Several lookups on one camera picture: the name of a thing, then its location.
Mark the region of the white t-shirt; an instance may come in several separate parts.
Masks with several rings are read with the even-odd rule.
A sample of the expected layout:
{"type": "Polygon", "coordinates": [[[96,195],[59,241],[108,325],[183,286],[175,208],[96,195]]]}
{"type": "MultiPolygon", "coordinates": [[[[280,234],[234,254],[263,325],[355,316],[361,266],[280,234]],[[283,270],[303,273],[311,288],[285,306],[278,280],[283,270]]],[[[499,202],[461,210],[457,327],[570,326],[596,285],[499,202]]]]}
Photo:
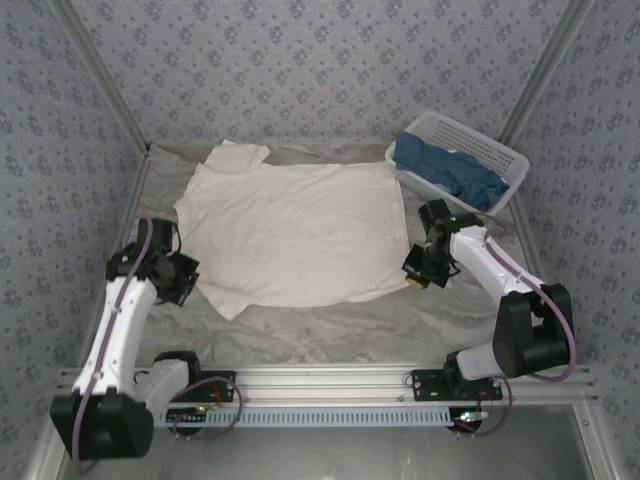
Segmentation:
{"type": "Polygon", "coordinates": [[[216,146],[175,203],[198,288],[222,317],[366,302],[406,286],[404,202],[387,163],[272,165],[269,154],[216,146]]]}

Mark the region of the blue t-shirt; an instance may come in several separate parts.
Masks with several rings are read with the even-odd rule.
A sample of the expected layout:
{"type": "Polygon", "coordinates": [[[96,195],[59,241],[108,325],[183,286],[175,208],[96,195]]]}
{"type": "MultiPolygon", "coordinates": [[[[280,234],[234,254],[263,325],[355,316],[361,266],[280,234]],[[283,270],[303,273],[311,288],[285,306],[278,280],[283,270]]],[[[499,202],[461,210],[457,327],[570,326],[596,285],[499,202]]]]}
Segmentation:
{"type": "Polygon", "coordinates": [[[408,132],[396,135],[393,160],[400,170],[416,174],[471,207],[486,212],[508,190],[494,171],[474,156],[449,152],[408,132]]]}

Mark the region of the white plastic laundry basket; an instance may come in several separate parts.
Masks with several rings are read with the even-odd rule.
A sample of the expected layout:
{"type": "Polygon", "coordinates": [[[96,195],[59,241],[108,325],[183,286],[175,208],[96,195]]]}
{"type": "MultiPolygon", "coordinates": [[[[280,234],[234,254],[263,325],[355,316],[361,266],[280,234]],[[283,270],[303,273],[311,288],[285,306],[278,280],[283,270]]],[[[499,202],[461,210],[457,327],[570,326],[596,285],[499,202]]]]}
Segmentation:
{"type": "MultiPolygon", "coordinates": [[[[529,170],[528,159],[507,146],[435,111],[427,111],[412,121],[405,131],[416,135],[424,142],[446,149],[449,152],[464,152],[475,157],[486,168],[494,171],[508,189],[485,214],[495,217],[510,201],[529,170]]],[[[471,205],[456,198],[436,184],[406,170],[398,170],[394,161],[396,141],[385,151],[385,161],[390,165],[395,178],[414,192],[428,200],[443,199],[464,209],[478,213],[471,205]]]]}

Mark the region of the small controller board with LED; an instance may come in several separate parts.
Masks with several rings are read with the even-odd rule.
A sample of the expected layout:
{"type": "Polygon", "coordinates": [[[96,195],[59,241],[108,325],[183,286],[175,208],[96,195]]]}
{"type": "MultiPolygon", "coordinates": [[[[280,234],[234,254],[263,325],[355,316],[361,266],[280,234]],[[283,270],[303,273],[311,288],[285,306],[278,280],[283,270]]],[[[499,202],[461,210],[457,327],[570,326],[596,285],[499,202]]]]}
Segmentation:
{"type": "Polygon", "coordinates": [[[453,425],[449,429],[465,434],[474,434],[482,426],[483,421],[490,416],[488,411],[482,409],[451,408],[449,413],[453,421],[453,425]]]}
{"type": "Polygon", "coordinates": [[[172,425],[176,419],[177,424],[204,424],[207,420],[208,409],[206,407],[170,408],[165,414],[165,422],[172,425]]]}

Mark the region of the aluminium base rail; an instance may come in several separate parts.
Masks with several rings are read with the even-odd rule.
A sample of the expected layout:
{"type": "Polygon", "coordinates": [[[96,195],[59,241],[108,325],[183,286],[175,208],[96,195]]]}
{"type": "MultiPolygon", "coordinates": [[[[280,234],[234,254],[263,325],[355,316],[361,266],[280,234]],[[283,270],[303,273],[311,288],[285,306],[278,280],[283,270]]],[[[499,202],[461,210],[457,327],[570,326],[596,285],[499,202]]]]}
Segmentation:
{"type": "MultiPolygon", "coordinates": [[[[416,366],[391,364],[282,364],[233,366],[237,384],[251,407],[341,407],[412,405],[408,379],[416,366]]],[[[580,367],[566,381],[511,379],[516,406],[574,405],[602,399],[595,380],[580,367]]]]}

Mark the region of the aluminium frame post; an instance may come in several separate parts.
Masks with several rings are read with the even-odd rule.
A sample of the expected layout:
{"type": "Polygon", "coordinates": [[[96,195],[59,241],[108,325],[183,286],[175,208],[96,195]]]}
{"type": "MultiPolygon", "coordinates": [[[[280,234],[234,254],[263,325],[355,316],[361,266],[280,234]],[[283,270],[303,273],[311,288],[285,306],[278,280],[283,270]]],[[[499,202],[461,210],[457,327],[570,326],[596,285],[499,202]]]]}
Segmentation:
{"type": "Polygon", "coordinates": [[[551,30],[544,48],[497,136],[499,143],[506,146],[515,144],[594,3],[595,0],[566,1],[556,25],[551,30]]]}
{"type": "Polygon", "coordinates": [[[145,153],[148,144],[135,116],[73,3],[71,0],[48,2],[124,133],[137,150],[145,153]]]}

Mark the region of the aluminium lower frame strut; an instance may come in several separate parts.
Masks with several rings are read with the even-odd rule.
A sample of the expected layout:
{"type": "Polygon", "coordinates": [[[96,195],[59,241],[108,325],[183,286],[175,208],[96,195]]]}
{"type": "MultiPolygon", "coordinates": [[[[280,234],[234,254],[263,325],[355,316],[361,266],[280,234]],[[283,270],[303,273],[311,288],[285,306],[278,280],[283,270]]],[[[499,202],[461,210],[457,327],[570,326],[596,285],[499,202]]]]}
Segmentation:
{"type": "Polygon", "coordinates": [[[573,410],[594,479],[626,480],[603,408],[582,402],[573,410]]]}
{"type": "Polygon", "coordinates": [[[22,480],[60,480],[69,463],[66,447],[50,418],[52,400],[44,402],[43,415],[35,424],[34,443],[22,480]]]}

